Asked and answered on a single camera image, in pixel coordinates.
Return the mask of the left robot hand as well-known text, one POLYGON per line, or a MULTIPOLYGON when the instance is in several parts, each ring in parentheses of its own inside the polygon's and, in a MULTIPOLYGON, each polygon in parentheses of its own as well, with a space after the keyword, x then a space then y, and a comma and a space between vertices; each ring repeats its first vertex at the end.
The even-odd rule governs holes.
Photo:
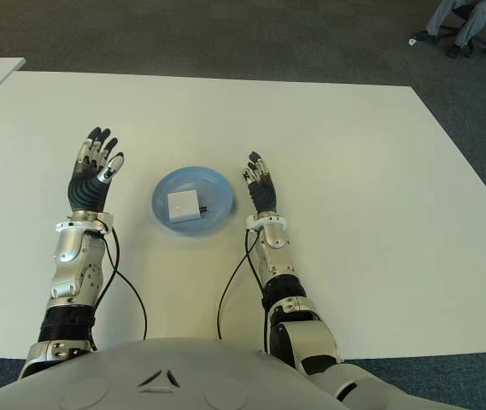
POLYGON ((101 213, 114 176, 124 164, 124 154, 111 156, 118 143, 108 128, 94 128, 82 143, 67 188, 73 212, 101 213))

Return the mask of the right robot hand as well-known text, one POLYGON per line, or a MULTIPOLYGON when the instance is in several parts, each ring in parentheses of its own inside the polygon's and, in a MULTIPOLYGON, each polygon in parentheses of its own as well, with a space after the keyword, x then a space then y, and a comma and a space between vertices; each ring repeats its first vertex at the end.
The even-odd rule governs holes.
POLYGON ((258 214, 277 211, 276 190, 268 167, 261 156, 252 151, 243 169, 243 178, 258 214))

